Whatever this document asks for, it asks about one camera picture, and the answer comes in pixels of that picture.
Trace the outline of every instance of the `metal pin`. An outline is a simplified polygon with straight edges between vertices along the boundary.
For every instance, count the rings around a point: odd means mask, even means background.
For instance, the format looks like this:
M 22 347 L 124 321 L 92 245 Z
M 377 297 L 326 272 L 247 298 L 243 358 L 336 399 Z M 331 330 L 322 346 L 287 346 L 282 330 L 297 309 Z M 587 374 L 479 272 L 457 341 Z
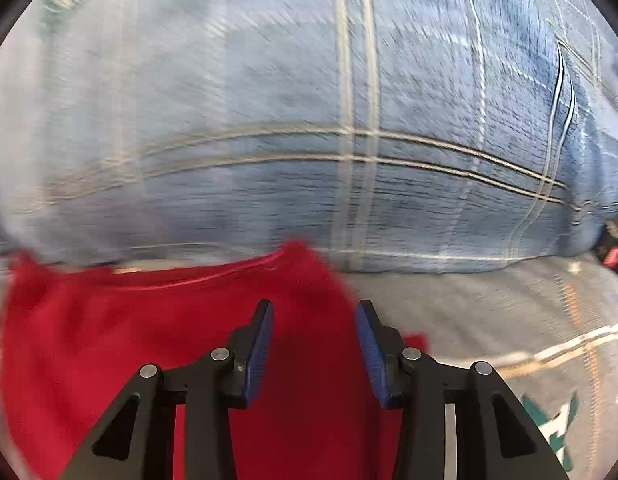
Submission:
M 140 377 L 148 379 L 158 373 L 158 367 L 156 365 L 144 365 L 140 368 Z
M 489 363 L 478 361 L 475 364 L 475 371 L 480 375 L 489 375 L 493 371 L 493 368 L 491 368 Z
M 229 356 L 229 351 L 226 348 L 216 348 L 211 350 L 211 359 L 214 361 L 224 361 Z
M 417 361 L 418 359 L 420 359 L 420 357 L 422 357 L 422 352 L 417 348 L 413 348 L 413 346 L 407 346 L 402 351 L 402 355 L 405 359 L 408 359 L 409 361 Z

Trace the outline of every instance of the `denim fabric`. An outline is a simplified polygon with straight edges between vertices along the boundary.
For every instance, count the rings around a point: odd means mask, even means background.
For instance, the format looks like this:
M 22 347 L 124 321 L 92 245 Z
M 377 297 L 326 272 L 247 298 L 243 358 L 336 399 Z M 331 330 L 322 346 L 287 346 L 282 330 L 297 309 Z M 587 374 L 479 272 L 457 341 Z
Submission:
M 50 261 L 487 270 L 617 211 L 589 0 L 35 0 L 0 49 L 0 241 Z

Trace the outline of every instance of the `red cloth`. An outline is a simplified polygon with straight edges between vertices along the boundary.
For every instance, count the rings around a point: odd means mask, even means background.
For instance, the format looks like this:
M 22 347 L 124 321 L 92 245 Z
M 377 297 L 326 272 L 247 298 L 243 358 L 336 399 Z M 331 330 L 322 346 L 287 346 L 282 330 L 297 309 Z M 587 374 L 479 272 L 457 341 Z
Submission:
M 391 477 L 400 413 L 372 397 L 354 300 L 304 244 L 217 267 L 59 274 L 21 256 L 12 271 L 0 389 L 12 437 L 42 480 L 60 476 L 142 364 L 189 364 L 261 298 L 273 302 L 274 334 L 259 396 L 231 410 L 238 478 Z M 178 460 L 175 469 L 181 478 Z

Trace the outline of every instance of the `blue denim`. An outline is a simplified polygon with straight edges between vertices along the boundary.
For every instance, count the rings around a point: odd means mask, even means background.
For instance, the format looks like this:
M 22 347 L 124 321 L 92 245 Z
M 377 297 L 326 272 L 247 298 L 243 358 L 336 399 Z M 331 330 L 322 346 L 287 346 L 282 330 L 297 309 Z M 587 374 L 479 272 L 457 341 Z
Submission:
M 617 211 L 590 0 L 35 0 L 0 50 L 0 242 L 49 261 L 488 270 Z

